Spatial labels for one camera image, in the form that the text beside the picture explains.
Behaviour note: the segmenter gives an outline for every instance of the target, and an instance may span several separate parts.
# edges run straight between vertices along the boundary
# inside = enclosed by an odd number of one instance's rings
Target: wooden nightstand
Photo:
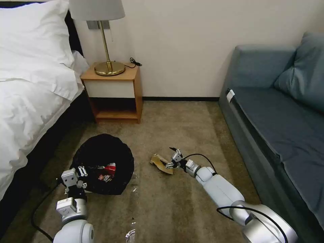
[[[139,67],[126,67],[125,72],[116,76],[100,76],[95,73],[94,66],[95,63],[81,75],[81,80],[96,122],[127,120],[140,123],[143,101]]]

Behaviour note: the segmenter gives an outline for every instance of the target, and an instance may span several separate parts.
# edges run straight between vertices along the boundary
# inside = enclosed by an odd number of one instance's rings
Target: wall plate
[[[110,29],[109,20],[103,20],[102,26],[104,29]],[[98,21],[87,21],[88,29],[99,29]]]

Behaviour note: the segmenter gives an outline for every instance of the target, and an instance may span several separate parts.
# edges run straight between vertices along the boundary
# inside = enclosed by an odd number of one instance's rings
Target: carpet
[[[217,102],[146,101],[139,125],[78,124],[60,143],[42,180],[54,185],[55,178],[69,168],[79,146],[101,133],[117,136],[130,147],[135,171],[120,196],[88,194],[88,221],[94,225],[96,243],[126,242],[126,234],[133,229],[135,234],[128,238],[132,243],[244,242],[240,226],[216,212],[194,178],[182,169],[165,174],[149,163],[154,153],[169,159],[173,151],[168,147],[178,147],[184,155],[202,153],[247,202],[260,203]],[[191,159],[208,166],[204,158]],[[33,188],[0,243],[49,242],[29,223],[30,213],[42,196]],[[56,202],[64,198],[63,186],[59,186],[37,211],[36,223],[53,237],[61,228]]]

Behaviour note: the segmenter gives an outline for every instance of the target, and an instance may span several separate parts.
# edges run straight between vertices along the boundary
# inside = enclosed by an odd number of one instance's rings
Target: sofa cushion
[[[324,116],[274,88],[233,88],[234,100],[324,226]]]
[[[274,87],[324,112],[324,34],[305,33],[294,65],[283,72]]]

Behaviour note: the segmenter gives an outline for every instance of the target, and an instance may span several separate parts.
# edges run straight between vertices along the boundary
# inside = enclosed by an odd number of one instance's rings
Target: black trash bag
[[[79,173],[84,166],[88,176],[87,191],[103,195],[121,195],[134,172],[134,157],[130,148],[119,138],[100,134],[89,138],[77,150],[71,168]]]

